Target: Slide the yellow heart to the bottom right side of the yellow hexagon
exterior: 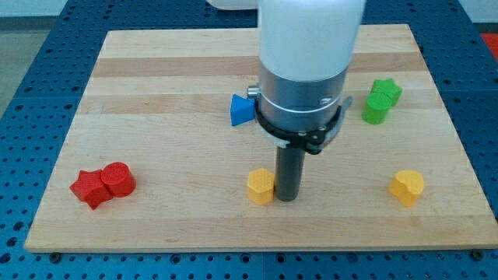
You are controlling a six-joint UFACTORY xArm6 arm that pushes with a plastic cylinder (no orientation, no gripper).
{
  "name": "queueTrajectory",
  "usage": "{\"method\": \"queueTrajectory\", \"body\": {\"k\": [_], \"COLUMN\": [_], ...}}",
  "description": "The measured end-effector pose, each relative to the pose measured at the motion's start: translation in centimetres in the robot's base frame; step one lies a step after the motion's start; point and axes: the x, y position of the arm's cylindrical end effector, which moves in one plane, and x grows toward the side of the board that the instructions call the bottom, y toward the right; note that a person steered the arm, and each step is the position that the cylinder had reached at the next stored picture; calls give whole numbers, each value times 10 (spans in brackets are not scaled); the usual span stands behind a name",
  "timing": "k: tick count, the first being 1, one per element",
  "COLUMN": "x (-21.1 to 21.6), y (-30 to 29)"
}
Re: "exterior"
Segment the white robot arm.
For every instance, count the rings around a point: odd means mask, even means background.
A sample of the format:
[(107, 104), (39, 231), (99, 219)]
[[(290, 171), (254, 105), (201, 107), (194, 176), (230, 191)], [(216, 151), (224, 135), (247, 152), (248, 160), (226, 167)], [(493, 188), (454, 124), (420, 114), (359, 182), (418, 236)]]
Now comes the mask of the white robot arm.
[(268, 123), (308, 132), (335, 116), (364, 0), (208, 2), (217, 9), (258, 11), (259, 110)]

